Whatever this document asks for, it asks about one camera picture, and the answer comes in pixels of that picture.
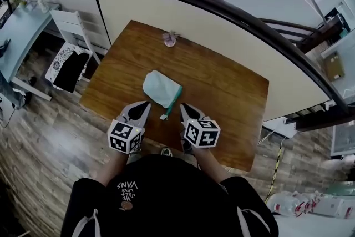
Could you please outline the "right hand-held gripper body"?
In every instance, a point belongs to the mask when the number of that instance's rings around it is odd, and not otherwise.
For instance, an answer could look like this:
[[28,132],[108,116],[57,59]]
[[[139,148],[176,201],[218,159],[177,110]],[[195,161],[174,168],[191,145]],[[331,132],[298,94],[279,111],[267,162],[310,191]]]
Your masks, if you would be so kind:
[[215,148],[221,129],[215,120],[189,119],[183,139],[195,148]]

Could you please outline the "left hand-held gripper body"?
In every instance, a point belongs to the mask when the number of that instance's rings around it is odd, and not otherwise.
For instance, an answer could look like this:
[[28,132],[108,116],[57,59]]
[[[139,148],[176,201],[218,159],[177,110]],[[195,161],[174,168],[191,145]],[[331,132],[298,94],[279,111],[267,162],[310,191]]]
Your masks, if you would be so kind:
[[112,120],[107,131],[108,146],[118,152],[130,154],[140,147],[144,133],[144,128],[120,120]]

